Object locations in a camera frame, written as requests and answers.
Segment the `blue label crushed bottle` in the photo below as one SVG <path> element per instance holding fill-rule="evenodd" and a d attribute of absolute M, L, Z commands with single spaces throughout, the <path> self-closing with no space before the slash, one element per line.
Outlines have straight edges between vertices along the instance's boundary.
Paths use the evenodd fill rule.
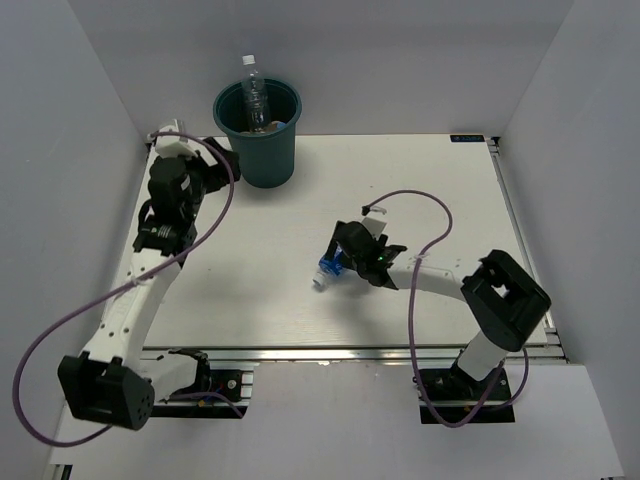
<path fill-rule="evenodd" d="M 342 263 L 342 249 L 337 247 L 331 258 L 322 257 L 312 278 L 313 288 L 317 291 L 326 290 L 341 276 L 344 270 Z"/>

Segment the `clear plastic bottle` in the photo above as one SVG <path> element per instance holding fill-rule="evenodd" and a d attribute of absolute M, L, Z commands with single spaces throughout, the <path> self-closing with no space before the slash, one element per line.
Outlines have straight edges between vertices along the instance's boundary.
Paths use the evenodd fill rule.
<path fill-rule="evenodd" d="M 253 55 L 244 55 L 245 76 L 241 82 L 247 123 L 251 132 L 263 133 L 271 123 L 268 92 Z"/>

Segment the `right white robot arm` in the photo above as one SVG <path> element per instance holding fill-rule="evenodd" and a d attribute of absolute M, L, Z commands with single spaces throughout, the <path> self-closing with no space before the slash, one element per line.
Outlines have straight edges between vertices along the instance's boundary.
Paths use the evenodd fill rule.
<path fill-rule="evenodd" d="M 378 220 L 338 221 L 324 258 L 337 260 L 373 287 L 415 289 L 465 303 L 480 332 L 456 359 L 451 384 L 459 396 L 477 397 L 507 354 L 522 350 L 551 307 L 549 295 L 503 250 L 491 250 L 460 279 L 452 269 L 409 256 L 403 245 L 388 244 L 385 226 Z"/>

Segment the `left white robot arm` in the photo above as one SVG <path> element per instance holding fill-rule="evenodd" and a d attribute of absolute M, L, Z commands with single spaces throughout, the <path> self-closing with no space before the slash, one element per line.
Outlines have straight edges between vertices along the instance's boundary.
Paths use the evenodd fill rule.
<path fill-rule="evenodd" d="M 239 157 L 212 137 L 167 139 L 167 145 L 155 145 L 125 289 L 81 353 L 64 356 L 58 366 L 78 420 L 139 430 L 156 402 L 199 399 L 214 384 L 208 356 L 199 350 L 170 349 L 152 360 L 141 355 L 165 294 L 201 239 L 195 221 L 202 201 L 239 180 Z"/>

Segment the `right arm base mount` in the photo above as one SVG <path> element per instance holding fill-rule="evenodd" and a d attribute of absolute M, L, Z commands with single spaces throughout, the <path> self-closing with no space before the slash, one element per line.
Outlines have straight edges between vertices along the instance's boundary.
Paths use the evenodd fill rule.
<path fill-rule="evenodd" d="M 447 422 L 459 422 L 468 415 L 478 403 L 486 388 L 490 384 L 491 374 L 481 382 L 472 381 L 454 384 L 447 368 L 420 369 L 420 377 L 428 396 L 435 409 Z M 487 400 L 476 413 L 471 423 L 478 424 L 510 424 L 516 421 L 512 405 L 504 405 L 512 398 L 507 373 L 504 368 L 500 370 Z"/>

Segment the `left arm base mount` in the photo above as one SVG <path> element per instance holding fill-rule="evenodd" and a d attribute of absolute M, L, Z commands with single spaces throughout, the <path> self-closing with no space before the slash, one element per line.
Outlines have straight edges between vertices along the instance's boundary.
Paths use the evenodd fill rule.
<path fill-rule="evenodd" d="M 166 397 L 156 397 L 152 418 L 242 419 L 248 410 L 248 371 L 217 368 L 204 351 L 192 348 L 169 350 L 152 363 L 161 368 L 156 390 L 174 386 Z"/>

